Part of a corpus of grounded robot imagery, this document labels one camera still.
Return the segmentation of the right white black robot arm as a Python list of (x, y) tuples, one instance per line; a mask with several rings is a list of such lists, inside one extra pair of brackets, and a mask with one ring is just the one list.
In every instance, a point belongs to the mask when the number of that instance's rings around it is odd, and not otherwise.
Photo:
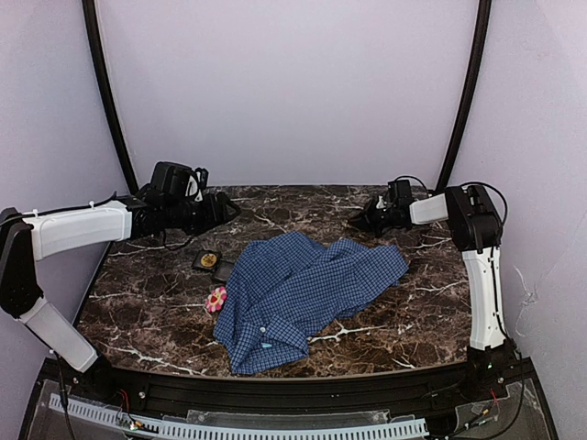
[(445, 222), (464, 261), (471, 298), (471, 336), (466, 373), (456, 385), (463, 394), (489, 386), (516, 361), (515, 343), (503, 319), (500, 247), (505, 217), (487, 193), (491, 185), (467, 182), (417, 200), (407, 179), (388, 183), (387, 194), (369, 200), (350, 226), (380, 237), (391, 228), (409, 230)]

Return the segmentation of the gold round brooch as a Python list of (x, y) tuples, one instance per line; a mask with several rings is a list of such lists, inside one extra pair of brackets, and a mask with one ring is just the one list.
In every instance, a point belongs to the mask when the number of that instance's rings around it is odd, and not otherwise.
[(213, 268), (217, 264), (218, 257), (215, 253), (204, 253), (200, 258), (200, 265), (203, 268)]

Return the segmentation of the blue checkered shirt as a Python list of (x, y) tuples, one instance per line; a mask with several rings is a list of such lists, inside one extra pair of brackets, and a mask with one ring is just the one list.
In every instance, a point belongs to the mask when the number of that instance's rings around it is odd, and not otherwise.
[(407, 271), (396, 246), (342, 238), (325, 247), (298, 231), (253, 241), (228, 277), (214, 337), (232, 373), (274, 369), (308, 357), (309, 337), (367, 308)]

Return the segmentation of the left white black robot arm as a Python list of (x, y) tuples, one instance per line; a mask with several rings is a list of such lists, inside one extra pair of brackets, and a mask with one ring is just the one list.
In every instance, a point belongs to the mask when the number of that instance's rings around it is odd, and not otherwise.
[(1, 308), (74, 370), (104, 365), (99, 352), (52, 305), (39, 287), (37, 262), (76, 248), (179, 229), (189, 237), (235, 219), (240, 209), (224, 192), (207, 190), (208, 172), (160, 161), (150, 182), (129, 196), (20, 213), (1, 213)]

